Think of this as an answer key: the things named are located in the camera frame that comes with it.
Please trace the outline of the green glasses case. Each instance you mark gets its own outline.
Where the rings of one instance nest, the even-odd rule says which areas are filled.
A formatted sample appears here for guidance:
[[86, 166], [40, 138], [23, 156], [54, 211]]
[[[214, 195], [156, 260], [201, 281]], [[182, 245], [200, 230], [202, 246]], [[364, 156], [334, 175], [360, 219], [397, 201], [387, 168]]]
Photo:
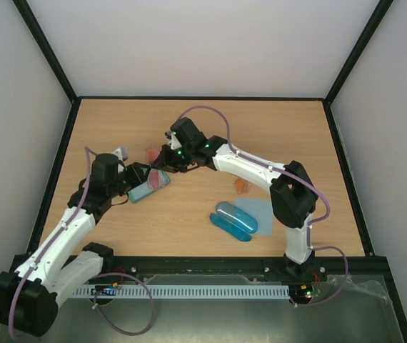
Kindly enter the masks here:
[[[159, 189], [165, 188], [170, 183], [171, 180], [168, 174], [164, 171], [159, 171]], [[132, 203], [138, 203], [155, 192], [157, 192], [157, 189], [151, 188], [148, 182], [144, 182], [143, 184], [129, 190], [128, 196]]]

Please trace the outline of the red sunglasses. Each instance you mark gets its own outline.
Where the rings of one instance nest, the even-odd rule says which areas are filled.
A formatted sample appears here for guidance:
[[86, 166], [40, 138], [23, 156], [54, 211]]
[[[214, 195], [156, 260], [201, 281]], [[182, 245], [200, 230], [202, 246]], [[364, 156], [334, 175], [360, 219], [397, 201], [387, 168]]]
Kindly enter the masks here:
[[153, 162], [158, 156], [159, 150], [152, 147], [146, 148], [146, 163], [150, 166], [147, 185], [154, 191], [164, 188], [169, 182], [167, 175], [163, 171], [153, 167]]

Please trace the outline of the blue transparent glasses case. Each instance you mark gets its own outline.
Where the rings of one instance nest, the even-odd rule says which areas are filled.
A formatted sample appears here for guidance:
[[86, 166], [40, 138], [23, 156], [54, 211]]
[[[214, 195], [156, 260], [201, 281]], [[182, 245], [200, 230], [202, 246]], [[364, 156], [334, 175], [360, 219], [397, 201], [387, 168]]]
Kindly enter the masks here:
[[257, 220], [229, 202], [219, 202], [209, 214], [210, 222], [240, 242], [249, 242], [258, 231]]

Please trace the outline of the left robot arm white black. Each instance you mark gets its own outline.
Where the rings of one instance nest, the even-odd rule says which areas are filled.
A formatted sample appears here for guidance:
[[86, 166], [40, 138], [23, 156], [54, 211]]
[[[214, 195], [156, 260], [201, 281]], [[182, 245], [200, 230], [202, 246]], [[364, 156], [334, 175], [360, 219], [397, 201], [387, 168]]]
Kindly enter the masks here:
[[12, 339], [19, 332], [44, 335], [60, 306], [82, 284], [113, 274], [114, 251], [102, 244], [87, 244], [73, 261], [69, 257], [111, 208], [113, 198], [146, 182], [150, 170], [138, 162], [125, 165], [115, 152], [86, 159], [86, 178], [54, 230], [14, 271], [0, 273], [0, 323]]

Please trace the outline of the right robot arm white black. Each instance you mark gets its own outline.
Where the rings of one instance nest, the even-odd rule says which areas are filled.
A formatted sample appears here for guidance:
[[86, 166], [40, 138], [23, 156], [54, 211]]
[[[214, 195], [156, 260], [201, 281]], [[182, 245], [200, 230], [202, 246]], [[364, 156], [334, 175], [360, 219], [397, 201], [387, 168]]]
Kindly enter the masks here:
[[318, 195], [302, 164], [274, 163], [240, 150], [226, 137], [206, 137], [190, 118], [183, 117], [165, 133], [167, 143], [152, 167], [186, 173], [191, 167], [226, 172], [265, 190], [275, 218], [286, 228], [284, 269], [296, 280], [311, 272], [315, 253], [310, 247], [310, 225]]

